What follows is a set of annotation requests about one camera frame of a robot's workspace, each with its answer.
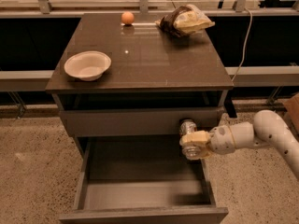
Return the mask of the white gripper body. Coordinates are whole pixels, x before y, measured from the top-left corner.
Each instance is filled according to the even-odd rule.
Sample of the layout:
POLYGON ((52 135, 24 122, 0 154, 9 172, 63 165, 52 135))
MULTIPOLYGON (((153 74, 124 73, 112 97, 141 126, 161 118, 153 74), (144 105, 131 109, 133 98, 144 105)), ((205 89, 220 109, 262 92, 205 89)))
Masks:
POLYGON ((225 155, 235 151, 235 142, 228 126, 214 127, 210 132, 209 148, 214 153, 225 155))

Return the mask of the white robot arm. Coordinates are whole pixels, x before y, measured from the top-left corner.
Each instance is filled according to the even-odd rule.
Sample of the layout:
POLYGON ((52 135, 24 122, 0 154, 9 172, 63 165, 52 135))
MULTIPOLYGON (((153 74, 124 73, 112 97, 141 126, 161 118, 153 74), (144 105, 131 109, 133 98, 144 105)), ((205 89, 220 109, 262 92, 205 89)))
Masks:
POLYGON ((299 143, 280 115, 262 110, 254 115, 253 122, 221 125, 209 132, 196 130, 191 119, 180 125, 179 144, 188 160, 195 161, 212 154, 226 155, 238 149, 273 147, 299 179, 299 143))

